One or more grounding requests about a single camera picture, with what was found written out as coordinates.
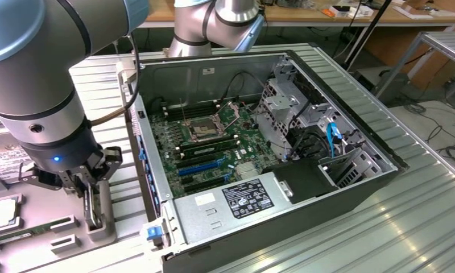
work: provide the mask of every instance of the motherboard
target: motherboard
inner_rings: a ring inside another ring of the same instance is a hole
[[[151,115],[175,198],[254,177],[280,162],[256,118],[253,110],[233,101]]]

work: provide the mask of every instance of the blue pcie slot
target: blue pcie slot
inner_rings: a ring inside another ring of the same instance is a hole
[[[221,166],[219,162],[213,162],[213,163],[197,166],[197,167],[191,167],[189,169],[182,169],[182,170],[179,170],[179,176],[191,175],[191,174],[194,174],[197,172],[202,172],[202,171],[206,171],[209,169],[215,169],[219,166]]]

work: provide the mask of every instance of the black cable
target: black cable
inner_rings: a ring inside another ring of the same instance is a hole
[[[405,107],[405,109],[409,112],[412,112],[412,113],[414,113],[417,115],[421,115],[426,119],[432,120],[436,123],[436,125],[437,125],[437,127],[432,130],[428,139],[425,140],[426,143],[430,144],[430,141],[440,135],[441,132],[445,132],[448,135],[450,135],[455,139],[455,135],[452,134],[444,128],[444,126],[440,124],[440,122],[436,119],[430,118],[429,116],[424,115],[424,113],[426,112],[426,107],[424,105],[418,104],[414,100],[412,100],[408,105],[404,105],[404,107]],[[455,155],[453,154],[453,152],[455,152],[455,144],[450,145],[450,146],[448,146],[445,148],[437,149],[436,151],[438,153],[445,151],[448,155],[442,155],[442,157],[453,159],[455,161]]]
[[[312,27],[312,28],[316,29],[316,30],[318,30],[318,31],[326,31],[326,30],[330,29],[330,27],[328,27],[325,30],[322,30],[322,29],[320,29],[320,28],[317,28],[317,27]]]
[[[276,146],[278,146],[278,147],[281,147],[281,148],[284,148],[284,149],[292,150],[292,148],[288,148],[286,146],[282,146],[282,145],[277,144],[277,143],[273,142],[273,141],[269,141],[269,142],[270,142],[270,144],[273,144],[273,145],[276,145]]]
[[[298,117],[304,114],[304,112],[306,111],[306,109],[310,107],[310,101],[308,101],[301,109],[301,111],[297,113],[297,115],[294,115],[294,117],[292,118],[290,122],[289,122],[289,129],[292,126],[292,123],[296,122],[296,120],[298,119]]]
[[[317,27],[308,27],[308,29],[312,31],[312,33],[314,33],[317,36],[321,36],[321,37],[324,37],[324,38],[326,38],[326,40],[329,40],[329,38],[330,37],[334,37],[334,36],[337,36],[337,35],[341,35],[341,32],[338,32],[338,33],[334,33],[334,34],[332,34],[332,35],[324,35],[324,34],[321,34],[321,33],[317,33],[316,31],[314,31],[314,29],[317,29],[317,30],[320,30]]]
[[[135,68],[137,68],[137,85],[135,85],[135,90],[134,90],[134,94],[130,98],[130,101],[127,103],[127,105],[125,106],[126,110],[130,109],[130,107],[134,105],[134,102],[137,100],[138,94],[141,92],[141,71],[142,71],[142,67],[141,67],[141,53],[138,51],[138,46],[137,46],[137,42],[135,42],[135,36],[134,36],[134,32],[130,34],[130,42],[131,45],[134,47],[134,54],[135,54]]]
[[[227,87],[226,87],[223,96],[221,97],[221,102],[219,102],[219,103],[222,103],[222,102],[225,101],[225,99],[227,98],[229,92],[230,92],[230,88],[231,88],[231,84],[233,84],[233,82],[236,81],[236,78],[237,78],[240,75],[249,75],[249,76],[252,76],[252,77],[258,81],[260,85],[261,85],[261,86],[264,87],[264,89],[265,89],[265,87],[266,87],[266,86],[265,86],[265,83],[262,82],[262,80],[261,80],[252,72],[240,71],[240,72],[234,75],[234,77],[231,78],[230,83],[227,84]]]
[[[114,111],[110,114],[107,114],[105,117],[101,117],[99,119],[95,119],[94,121],[91,121],[91,126],[98,126],[101,124],[105,124],[106,122],[109,122],[114,118],[117,118],[118,116],[121,116],[125,113],[127,113],[130,107],[134,105],[134,102],[137,100],[138,94],[141,92],[141,71],[142,71],[142,67],[141,67],[141,54],[138,52],[138,46],[137,46],[137,42],[135,42],[134,33],[131,33],[129,35],[129,39],[130,39],[130,43],[131,43],[131,45],[134,47],[134,54],[135,54],[137,86],[135,86],[134,94],[133,94],[133,96],[130,98],[129,103],[122,108],[117,109],[117,111]]]
[[[444,66],[442,66],[442,67],[438,69],[438,71],[434,73],[434,75],[433,75],[433,77],[432,77],[432,80],[430,80],[429,83],[426,84],[425,90],[424,90],[422,94],[420,95],[420,97],[418,97],[418,98],[410,98],[414,102],[418,103],[418,101],[424,98],[426,92],[429,91],[430,84],[432,84],[432,82],[434,81],[434,78],[436,78],[437,74],[442,71],[444,67],[446,67],[446,65],[448,65],[449,62],[450,62],[450,60],[446,61],[446,63],[444,64]]]
[[[328,154],[330,155],[329,144],[328,144],[326,140],[324,139],[324,137],[321,137],[321,135],[318,135],[317,133],[310,132],[309,130],[306,130],[304,132],[302,136],[300,137],[300,139],[296,142],[294,148],[292,149],[292,152],[290,152],[290,154],[288,156],[288,160],[290,160],[293,158],[294,153],[296,153],[296,151],[298,149],[298,146],[301,146],[302,141],[304,141],[304,139],[305,139],[305,137],[308,135],[312,135],[312,136],[314,136],[318,139],[318,141],[322,143],[322,146],[325,147],[325,150],[326,150]]]
[[[147,38],[146,38],[146,42],[143,44],[143,51],[149,51],[149,45],[150,45],[150,48],[151,47],[151,29],[149,28],[147,29]]]
[[[380,9],[380,11],[377,13],[377,16],[374,17],[374,19],[373,19],[373,21],[370,23],[370,26],[369,26],[369,28],[368,28],[368,30],[366,30],[366,32],[365,32],[365,34],[364,34],[364,36],[362,36],[362,38],[360,40],[360,43],[357,43],[357,45],[354,46],[353,53],[349,54],[349,56],[348,56],[348,62],[342,64],[342,68],[348,69],[350,63],[357,58],[357,56],[360,54],[360,50],[362,49],[362,47],[364,47],[364,45],[365,45],[365,43],[366,43],[366,41],[368,41],[368,39],[369,39],[369,37],[370,37],[370,35],[373,33],[373,30],[377,27],[380,19],[381,19],[382,15],[385,14],[385,11],[386,11],[388,7],[390,6],[390,4],[392,4],[392,0],[385,0],[385,3],[381,6],[381,9]]]
[[[356,21],[356,19],[357,19],[358,11],[360,11],[360,8],[362,7],[362,3],[364,3],[364,0],[360,0],[357,12],[354,13],[354,17],[353,17],[352,22],[350,22],[350,24],[349,24],[348,31],[349,31],[349,30],[352,29],[352,27],[353,27],[353,23],[354,23],[354,21]],[[338,42],[338,44],[337,44],[337,47],[336,47],[336,50],[334,50],[334,53],[333,53],[333,58],[334,58],[334,56],[337,55],[337,51],[340,50],[341,43],[342,43],[342,39],[340,38],[340,42]]]
[[[166,98],[165,96],[157,96],[155,98],[151,99],[151,101],[147,102],[146,104],[146,110],[150,111],[153,106],[154,106],[154,103],[155,101],[161,100],[161,102],[166,102]]]
[[[440,110],[440,111],[444,111],[444,112],[448,112],[448,113],[455,115],[455,112],[452,112],[452,111],[449,111],[449,110],[446,110],[446,109],[441,109],[441,108],[437,108],[437,107],[428,107],[428,109],[436,109],[436,110]]]
[[[433,50],[434,50],[434,49],[430,48],[430,49],[429,49],[422,55],[420,55],[416,59],[408,61],[408,62],[405,63],[405,65],[408,65],[408,64],[413,63],[414,61],[420,60],[420,59],[421,59],[426,54],[429,54]]]

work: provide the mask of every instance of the blue cable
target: blue cable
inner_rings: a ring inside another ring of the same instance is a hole
[[[328,141],[329,141],[329,146],[332,147],[332,157],[334,157],[333,137],[338,137],[338,139],[342,139],[342,134],[340,132],[340,129],[337,128],[336,122],[330,122],[328,124]]]

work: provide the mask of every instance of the metal workbench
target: metal workbench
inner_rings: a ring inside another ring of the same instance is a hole
[[[455,170],[398,122],[385,106],[328,54],[306,44],[256,47],[292,49],[318,72],[410,170],[352,212],[245,257],[215,272],[455,272]],[[215,54],[227,50],[215,50]],[[163,54],[142,54],[142,59]],[[91,119],[122,105],[115,63],[130,55],[93,57],[71,69]],[[122,118],[95,127],[102,144],[130,151]],[[45,267],[41,272],[153,272],[138,235],[147,221],[131,152],[110,181],[119,242]]]
[[[434,31],[434,32],[421,32],[414,39],[404,57],[401,58],[398,64],[392,69],[390,75],[386,78],[386,81],[382,82],[377,88],[377,97],[381,97],[384,92],[396,92],[394,90],[388,90],[388,87],[392,81],[396,79],[400,71],[402,70],[405,63],[410,59],[410,57],[416,54],[417,49],[422,44],[430,46],[432,52],[429,52],[417,63],[416,67],[417,70],[424,65],[426,60],[432,57],[436,51],[440,51],[444,55],[449,57],[450,60],[455,62],[455,32],[444,32],[444,31]],[[449,91],[449,95],[452,96],[455,93],[455,84],[453,85],[452,90]]]

